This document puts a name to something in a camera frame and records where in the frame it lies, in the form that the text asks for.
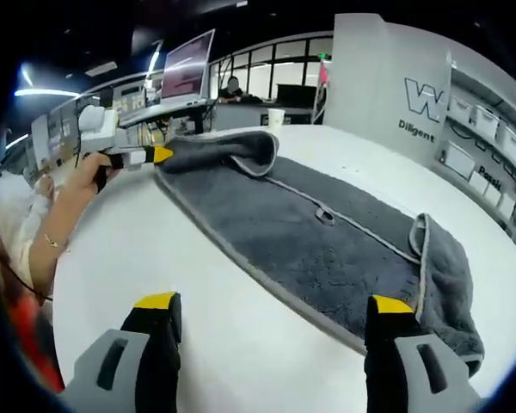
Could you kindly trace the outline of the person's left hand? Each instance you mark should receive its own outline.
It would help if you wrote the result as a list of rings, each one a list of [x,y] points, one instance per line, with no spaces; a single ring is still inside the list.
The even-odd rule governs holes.
[[[109,156],[93,152],[75,168],[67,179],[63,192],[72,195],[76,200],[88,202],[119,172],[113,168]]]

